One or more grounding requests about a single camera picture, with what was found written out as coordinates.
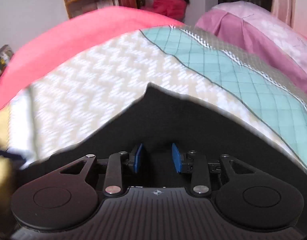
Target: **pink curtain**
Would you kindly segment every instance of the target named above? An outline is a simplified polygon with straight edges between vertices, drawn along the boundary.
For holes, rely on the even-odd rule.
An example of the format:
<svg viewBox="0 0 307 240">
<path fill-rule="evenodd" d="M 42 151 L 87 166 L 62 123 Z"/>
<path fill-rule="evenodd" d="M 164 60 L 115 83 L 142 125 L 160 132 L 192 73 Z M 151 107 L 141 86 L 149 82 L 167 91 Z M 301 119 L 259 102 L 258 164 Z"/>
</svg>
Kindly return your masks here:
<svg viewBox="0 0 307 240">
<path fill-rule="evenodd" d="M 271 14 L 292 27 L 294 9 L 295 0 L 273 0 Z"/>
</svg>

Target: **black circular disc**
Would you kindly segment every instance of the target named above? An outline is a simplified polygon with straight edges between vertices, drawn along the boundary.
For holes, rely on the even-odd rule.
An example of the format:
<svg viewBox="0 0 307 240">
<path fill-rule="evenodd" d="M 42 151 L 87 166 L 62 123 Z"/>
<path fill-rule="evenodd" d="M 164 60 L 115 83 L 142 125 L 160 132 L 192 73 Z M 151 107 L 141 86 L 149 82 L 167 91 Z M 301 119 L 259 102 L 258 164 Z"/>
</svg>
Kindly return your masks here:
<svg viewBox="0 0 307 240">
<path fill-rule="evenodd" d="M 229 220 L 250 229 L 277 229 L 294 223 L 304 201 L 293 186 L 270 175 L 242 176 L 225 184 L 216 205 Z"/>
<path fill-rule="evenodd" d="M 35 193 L 34 202 L 43 208 L 57 208 L 68 203 L 71 193 L 60 187 L 47 187 Z"/>
<path fill-rule="evenodd" d="M 244 200 L 255 207 L 273 207 L 281 199 L 278 191 L 270 187 L 251 187 L 243 193 Z"/>
<path fill-rule="evenodd" d="M 20 187 L 11 201 L 18 222 L 39 231 L 56 231 L 88 219 L 98 206 L 97 193 L 85 182 L 71 181 L 74 175 L 66 177 L 57 183 L 37 179 Z"/>
</svg>

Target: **bed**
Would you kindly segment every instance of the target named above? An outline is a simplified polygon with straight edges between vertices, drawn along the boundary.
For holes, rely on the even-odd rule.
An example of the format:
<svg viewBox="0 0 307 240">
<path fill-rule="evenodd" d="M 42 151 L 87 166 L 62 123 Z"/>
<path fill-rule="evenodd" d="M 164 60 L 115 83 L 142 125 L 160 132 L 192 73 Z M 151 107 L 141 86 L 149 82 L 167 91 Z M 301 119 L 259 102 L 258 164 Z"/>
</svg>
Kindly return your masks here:
<svg viewBox="0 0 307 240">
<path fill-rule="evenodd" d="M 307 94 L 307 38 L 270 12 L 243 1 L 223 3 L 205 13 L 196 26 L 256 54 Z"/>
<path fill-rule="evenodd" d="M 286 76 L 208 32 L 119 7 L 15 54 L 0 78 L 0 147 L 21 153 L 23 168 L 46 160 L 106 126 L 148 84 L 235 120 L 307 173 L 307 96 Z"/>
</svg>

